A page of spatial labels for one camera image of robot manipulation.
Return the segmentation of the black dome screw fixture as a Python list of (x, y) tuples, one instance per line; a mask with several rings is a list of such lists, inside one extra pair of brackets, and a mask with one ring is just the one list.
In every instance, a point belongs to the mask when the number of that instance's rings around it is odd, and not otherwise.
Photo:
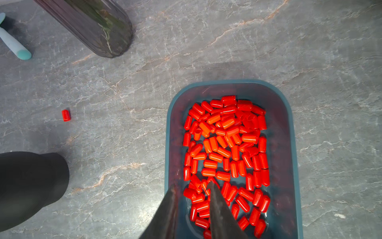
[(1, 231), (58, 201), (67, 190), (69, 176), (67, 161), (58, 153), (2, 153)]

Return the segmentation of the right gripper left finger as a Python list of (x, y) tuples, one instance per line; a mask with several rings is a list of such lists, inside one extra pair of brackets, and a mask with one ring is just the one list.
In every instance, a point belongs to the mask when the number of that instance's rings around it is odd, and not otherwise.
[(140, 239), (174, 239), (178, 221), (179, 190), (169, 187), (158, 210)]

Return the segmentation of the red screw protection sleeve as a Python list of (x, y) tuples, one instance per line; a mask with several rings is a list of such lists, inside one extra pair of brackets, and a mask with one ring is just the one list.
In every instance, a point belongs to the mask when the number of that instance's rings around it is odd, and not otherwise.
[(62, 118), (64, 122), (70, 121), (71, 120), (71, 113), (69, 110), (65, 109), (62, 111)]

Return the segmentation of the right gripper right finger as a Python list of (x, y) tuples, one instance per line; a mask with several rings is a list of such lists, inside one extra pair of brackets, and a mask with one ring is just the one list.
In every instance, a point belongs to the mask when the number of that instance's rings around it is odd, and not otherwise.
[(213, 239), (247, 239), (234, 219), (218, 186), (210, 182), (210, 230)]

